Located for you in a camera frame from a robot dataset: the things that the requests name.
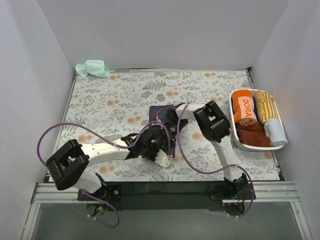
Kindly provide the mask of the dark grey towel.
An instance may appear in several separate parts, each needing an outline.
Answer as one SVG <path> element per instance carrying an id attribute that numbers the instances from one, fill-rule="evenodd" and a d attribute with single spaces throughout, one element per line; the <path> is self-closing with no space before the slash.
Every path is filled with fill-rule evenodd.
<path id="1" fill-rule="evenodd" d="M 164 125 L 164 123 L 167 121 L 166 120 L 166 115 L 168 113 L 168 110 L 172 107 L 172 105 L 153 105 L 149 107 L 149 122 L 151 122 L 151 118 L 153 115 L 158 114 L 162 124 Z M 168 150 L 168 138 L 167 135 L 165 136 L 163 133 L 161 133 L 161 125 L 154 125 L 154 126 L 149 126 L 149 128 L 155 130 L 156 134 L 157 134 L 157 138 L 159 140 L 162 141 L 162 150 L 165 153 L 172 153 L 173 157 L 175 157 L 175 153 L 176 153 L 176 139 L 175 140 L 171 140 L 170 139 L 170 150 Z"/>

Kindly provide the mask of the orange peach printed towel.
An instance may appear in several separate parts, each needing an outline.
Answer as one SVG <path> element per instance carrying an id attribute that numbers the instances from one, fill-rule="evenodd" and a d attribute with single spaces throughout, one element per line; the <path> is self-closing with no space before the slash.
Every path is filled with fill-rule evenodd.
<path id="1" fill-rule="evenodd" d="M 254 112 L 253 93 L 248 89 L 236 90 L 232 95 L 233 120 L 235 124 L 251 126 L 257 122 Z"/>

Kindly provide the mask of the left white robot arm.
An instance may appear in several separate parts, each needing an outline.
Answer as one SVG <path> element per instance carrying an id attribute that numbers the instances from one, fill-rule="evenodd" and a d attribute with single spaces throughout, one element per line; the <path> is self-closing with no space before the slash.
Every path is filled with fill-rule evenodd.
<path id="1" fill-rule="evenodd" d="M 80 144 L 71 139 L 46 161 L 46 166 L 57 190 L 76 187 L 101 200 L 106 196 L 107 183 L 98 173 L 87 170 L 88 167 L 138 157 L 168 167 L 171 159 L 165 150 L 157 132 L 147 128 L 141 134 L 132 133 L 112 143 Z"/>

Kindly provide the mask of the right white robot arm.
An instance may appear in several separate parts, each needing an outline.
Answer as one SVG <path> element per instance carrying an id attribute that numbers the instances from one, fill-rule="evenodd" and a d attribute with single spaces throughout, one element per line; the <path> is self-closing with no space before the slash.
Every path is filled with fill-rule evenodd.
<path id="1" fill-rule="evenodd" d="M 244 168 L 239 165 L 239 159 L 235 155 L 231 144 L 230 121 L 217 103 L 212 100 L 204 105 L 180 103 L 178 105 L 168 105 L 166 108 L 167 118 L 177 124 L 176 142 L 189 167 L 204 175 L 223 172 L 225 194 L 232 199 L 244 196 L 250 177 Z M 221 169 L 204 172 L 191 165 L 185 156 L 180 141 L 180 125 L 183 120 L 196 121 L 202 135 L 213 145 L 219 157 Z"/>

